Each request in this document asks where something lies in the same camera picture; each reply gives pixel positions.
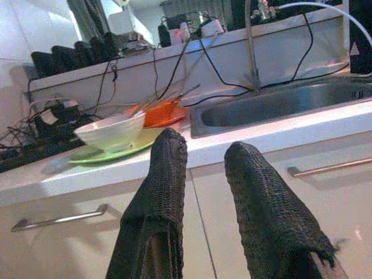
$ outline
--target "cabinet door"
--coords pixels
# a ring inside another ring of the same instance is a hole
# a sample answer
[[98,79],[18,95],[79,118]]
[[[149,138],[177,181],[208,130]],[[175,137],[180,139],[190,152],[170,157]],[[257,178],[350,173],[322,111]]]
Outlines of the cabinet door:
[[[105,278],[119,232],[119,221],[142,180],[40,199],[0,210],[1,278]],[[97,209],[107,203],[103,216],[56,224],[35,230],[10,232],[21,218],[44,221]],[[184,278],[213,278],[213,270],[192,182],[187,178],[184,216]]]
[[[372,133],[332,139],[264,154],[301,198],[333,244],[350,279],[372,274],[372,164],[293,178],[289,167],[307,170],[372,158]],[[224,164],[191,170],[212,259],[219,279],[249,278],[234,200]]]

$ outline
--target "sink basin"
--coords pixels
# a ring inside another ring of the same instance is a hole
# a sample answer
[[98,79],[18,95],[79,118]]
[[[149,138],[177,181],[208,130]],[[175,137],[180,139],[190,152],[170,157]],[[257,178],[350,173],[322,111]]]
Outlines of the sink basin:
[[258,96],[231,98],[193,108],[191,135],[196,138],[237,130],[371,97],[372,82],[355,78],[271,87]]

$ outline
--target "kitchen counter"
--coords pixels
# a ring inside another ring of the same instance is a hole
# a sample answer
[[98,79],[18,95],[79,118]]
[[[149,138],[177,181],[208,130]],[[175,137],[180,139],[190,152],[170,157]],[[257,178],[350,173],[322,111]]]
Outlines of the kitchen counter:
[[[234,141],[266,153],[372,130],[372,100],[197,139],[191,138],[188,120],[173,127],[187,140],[188,168],[194,168],[222,162]],[[149,149],[126,160],[88,165],[68,164],[74,152],[1,173],[0,206],[130,181],[148,172]]]

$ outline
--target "kitchen faucet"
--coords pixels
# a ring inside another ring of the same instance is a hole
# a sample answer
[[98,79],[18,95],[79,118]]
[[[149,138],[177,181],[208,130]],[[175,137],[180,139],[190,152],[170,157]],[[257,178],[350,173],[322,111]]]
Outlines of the kitchen faucet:
[[259,94],[261,89],[261,82],[256,64],[255,48],[253,46],[251,19],[261,17],[262,21],[266,21],[268,19],[275,18],[276,11],[274,7],[269,7],[269,3],[267,0],[258,0],[257,8],[258,9],[254,10],[253,14],[251,14],[251,0],[245,0],[245,27],[247,30],[249,47],[248,62],[251,67],[251,76],[249,77],[249,79],[253,85],[255,93]]

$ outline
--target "cabinet handle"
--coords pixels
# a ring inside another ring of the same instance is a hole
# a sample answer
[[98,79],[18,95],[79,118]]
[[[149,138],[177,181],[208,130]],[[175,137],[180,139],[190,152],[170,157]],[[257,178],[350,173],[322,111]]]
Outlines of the cabinet handle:
[[83,213],[79,215],[73,215],[73,216],[68,216],[68,217],[63,217],[63,218],[58,218],[58,219],[53,219],[53,220],[47,220],[47,221],[37,222],[33,224],[29,224],[27,219],[22,219],[17,224],[14,225],[14,227],[12,228],[12,232],[16,233],[18,231],[26,231],[32,228],[40,228],[40,227],[95,217],[95,216],[101,216],[105,214],[108,207],[109,205],[103,204],[103,205],[98,206],[97,210],[93,212],[88,212],[88,213]]
[[352,161],[352,162],[342,163],[342,164],[334,164],[332,166],[319,167],[317,169],[305,170],[305,171],[300,171],[297,167],[289,167],[288,172],[292,177],[303,177],[303,176],[312,176],[314,174],[319,174],[319,173],[327,173],[329,171],[344,169],[346,167],[356,167],[362,164],[370,164],[370,163],[372,163],[372,158],[357,160],[357,161]]

